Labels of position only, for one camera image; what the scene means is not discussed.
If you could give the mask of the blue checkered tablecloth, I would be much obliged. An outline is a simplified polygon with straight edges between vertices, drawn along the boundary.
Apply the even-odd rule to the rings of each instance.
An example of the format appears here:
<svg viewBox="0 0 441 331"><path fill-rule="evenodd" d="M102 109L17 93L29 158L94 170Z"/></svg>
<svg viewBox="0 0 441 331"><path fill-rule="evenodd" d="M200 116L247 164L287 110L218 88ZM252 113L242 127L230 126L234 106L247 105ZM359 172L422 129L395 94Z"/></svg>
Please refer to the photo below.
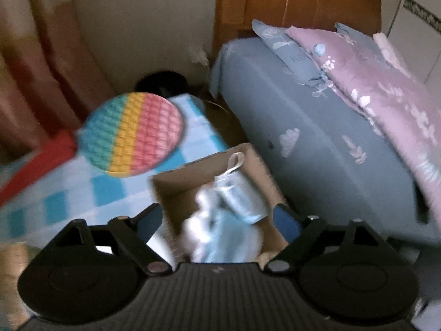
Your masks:
<svg viewBox="0 0 441 331"><path fill-rule="evenodd" d="M185 132L164 162L137 176L114 178L78 153L1 207L1 242L42 248L73 219L96 225L118 215L133 217L156 201L151 184L155 174L227 150L201 102L188 94L170 101L182 112Z"/></svg>

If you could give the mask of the wooden headboard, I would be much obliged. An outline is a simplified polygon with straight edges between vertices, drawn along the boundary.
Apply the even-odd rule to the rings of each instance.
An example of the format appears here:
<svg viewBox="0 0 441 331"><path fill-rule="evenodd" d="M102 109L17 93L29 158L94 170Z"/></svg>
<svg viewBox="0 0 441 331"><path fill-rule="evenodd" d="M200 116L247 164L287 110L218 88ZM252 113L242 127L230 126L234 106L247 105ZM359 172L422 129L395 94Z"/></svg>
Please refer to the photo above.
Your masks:
<svg viewBox="0 0 441 331"><path fill-rule="evenodd" d="M373 35L381 30L381 0L216 0L211 59L230 40L252 37L253 20L330 31L341 22Z"/></svg>

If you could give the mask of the blue bed sheet mattress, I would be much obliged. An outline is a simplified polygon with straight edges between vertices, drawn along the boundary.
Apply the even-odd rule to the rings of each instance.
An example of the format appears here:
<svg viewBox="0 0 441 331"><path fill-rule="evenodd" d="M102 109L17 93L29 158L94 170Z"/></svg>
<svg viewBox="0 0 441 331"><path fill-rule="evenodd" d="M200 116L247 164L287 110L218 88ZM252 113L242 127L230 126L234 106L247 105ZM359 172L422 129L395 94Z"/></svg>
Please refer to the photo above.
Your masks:
<svg viewBox="0 0 441 331"><path fill-rule="evenodd" d="M211 92L223 97L283 194L333 224L354 218L386 236L437 245L434 220L385 138L331 89L298 84L259 38L222 47Z"/></svg>

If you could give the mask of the rainbow pop-it mat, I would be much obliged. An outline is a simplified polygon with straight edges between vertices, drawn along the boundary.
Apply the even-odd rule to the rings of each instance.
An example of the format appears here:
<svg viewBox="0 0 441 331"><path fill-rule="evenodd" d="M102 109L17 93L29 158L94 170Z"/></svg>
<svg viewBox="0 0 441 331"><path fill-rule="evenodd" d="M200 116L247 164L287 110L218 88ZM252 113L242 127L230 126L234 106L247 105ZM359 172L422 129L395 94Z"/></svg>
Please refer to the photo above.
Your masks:
<svg viewBox="0 0 441 331"><path fill-rule="evenodd" d="M93 166L113 177L145 173L182 140L182 112L167 99L145 92L103 103L79 132L79 149Z"/></svg>

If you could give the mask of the blue round doll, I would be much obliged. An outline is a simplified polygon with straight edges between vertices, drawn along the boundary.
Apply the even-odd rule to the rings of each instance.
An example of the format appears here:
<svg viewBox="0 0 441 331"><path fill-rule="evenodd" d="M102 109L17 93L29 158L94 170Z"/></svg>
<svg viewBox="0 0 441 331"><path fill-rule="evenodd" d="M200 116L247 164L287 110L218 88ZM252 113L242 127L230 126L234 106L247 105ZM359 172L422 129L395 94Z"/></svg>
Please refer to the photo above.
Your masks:
<svg viewBox="0 0 441 331"><path fill-rule="evenodd" d="M258 227L244 222L226 209L214 212L209 237L203 263L240 264L255 261L263 242Z"/></svg>

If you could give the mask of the gold tissue pack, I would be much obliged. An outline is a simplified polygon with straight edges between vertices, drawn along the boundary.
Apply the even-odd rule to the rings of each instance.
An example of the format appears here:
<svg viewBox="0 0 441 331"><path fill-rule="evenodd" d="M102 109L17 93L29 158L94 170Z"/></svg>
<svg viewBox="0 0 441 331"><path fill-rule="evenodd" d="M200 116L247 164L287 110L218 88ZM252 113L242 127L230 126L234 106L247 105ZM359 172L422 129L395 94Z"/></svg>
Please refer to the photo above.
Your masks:
<svg viewBox="0 0 441 331"><path fill-rule="evenodd" d="M18 330L30 317L17 285L20 275L40 252L24 242L1 243L1 330Z"/></svg>

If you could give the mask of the brown cardboard box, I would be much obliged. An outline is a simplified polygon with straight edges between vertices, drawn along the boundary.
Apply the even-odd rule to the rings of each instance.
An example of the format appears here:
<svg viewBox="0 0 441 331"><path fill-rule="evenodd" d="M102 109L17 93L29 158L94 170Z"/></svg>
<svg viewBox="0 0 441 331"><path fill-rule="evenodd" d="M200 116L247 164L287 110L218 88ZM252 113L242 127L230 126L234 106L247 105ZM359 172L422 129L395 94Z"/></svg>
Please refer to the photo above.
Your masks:
<svg viewBox="0 0 441 331"><path fill-rule="evenodd" d="M264 265L287 240L274 225L285 200L251 143L152 177L176 262Z"/></svg>

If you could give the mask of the blue floral pillow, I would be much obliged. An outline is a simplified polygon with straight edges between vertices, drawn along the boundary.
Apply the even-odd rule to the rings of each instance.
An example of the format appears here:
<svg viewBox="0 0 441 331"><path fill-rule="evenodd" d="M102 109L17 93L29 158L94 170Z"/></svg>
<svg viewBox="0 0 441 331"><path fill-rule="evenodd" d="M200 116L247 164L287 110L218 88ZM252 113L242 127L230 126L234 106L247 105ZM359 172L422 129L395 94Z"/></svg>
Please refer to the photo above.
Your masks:
<svg viewBox="0 0 441 331"><path fill-rule="evenodd" d="M333 87L333 82L325 76L310 58L310 55L289 35L286 28L266 25L253 20L253 31L264 44L287 66L294 76L294 81L308 87Z"/></svg>

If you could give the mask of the red folded fan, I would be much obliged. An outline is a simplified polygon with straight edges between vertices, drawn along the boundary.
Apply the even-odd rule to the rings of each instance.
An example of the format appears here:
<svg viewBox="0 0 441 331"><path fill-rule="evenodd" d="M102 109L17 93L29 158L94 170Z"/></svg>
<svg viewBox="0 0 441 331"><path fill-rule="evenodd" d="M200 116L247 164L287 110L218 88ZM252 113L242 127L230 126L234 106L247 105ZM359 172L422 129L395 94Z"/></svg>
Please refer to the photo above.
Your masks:
<svg viewBox="0 0 441 331"><path fill-rule="evenodd" d="M75 158L77 150L76 134L70 130L59 132L1 187L1 206L52 170Z"/></svg>

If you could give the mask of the clear jar white lid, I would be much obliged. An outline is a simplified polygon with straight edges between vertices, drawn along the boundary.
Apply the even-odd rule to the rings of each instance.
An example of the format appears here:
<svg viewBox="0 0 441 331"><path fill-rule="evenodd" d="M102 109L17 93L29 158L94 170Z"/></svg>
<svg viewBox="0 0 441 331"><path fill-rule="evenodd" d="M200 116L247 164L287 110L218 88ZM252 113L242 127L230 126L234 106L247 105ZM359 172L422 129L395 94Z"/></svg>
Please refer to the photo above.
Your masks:
<svg viewBox="0 0 441 331"><path fill-rule="evenodd" d="M167 240L161 231L151 234L149 231L143 232L140 229L136 229L134 233L153 252L164 259L174 270L176 269L177 261L172 253L172 248L167 243ZM92 231L92 236L93 242L100 252L112 255L121 254L119 247L110 233L95 229Z"/></svg>

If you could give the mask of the pink floral pillow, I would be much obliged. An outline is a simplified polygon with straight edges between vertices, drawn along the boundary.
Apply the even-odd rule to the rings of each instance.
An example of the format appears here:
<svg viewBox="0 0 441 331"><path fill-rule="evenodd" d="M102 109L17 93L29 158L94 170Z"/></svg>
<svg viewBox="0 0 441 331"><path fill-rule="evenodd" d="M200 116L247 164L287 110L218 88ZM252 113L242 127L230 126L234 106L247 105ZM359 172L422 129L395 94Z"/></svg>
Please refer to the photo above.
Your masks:
<svg viewBox="0 0 441 331"><path fill-rule="evenodd" d="M389 139L440 219L440 112L425 86L346 33L290 27L336 88Z"/></svg>

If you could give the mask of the pink satin curtain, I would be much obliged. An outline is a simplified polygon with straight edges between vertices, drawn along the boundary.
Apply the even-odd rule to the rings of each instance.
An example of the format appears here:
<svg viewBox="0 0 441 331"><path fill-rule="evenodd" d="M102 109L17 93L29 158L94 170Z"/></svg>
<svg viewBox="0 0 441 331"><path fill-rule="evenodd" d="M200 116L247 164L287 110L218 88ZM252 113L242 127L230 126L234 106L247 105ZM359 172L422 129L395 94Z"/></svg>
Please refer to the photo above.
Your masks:
<svg viewBox="0 0 441 331"><path fill-rule="evenodd" d="M72 0L1 0L1 151L16 158L78 129L115 94Z"/></svg>

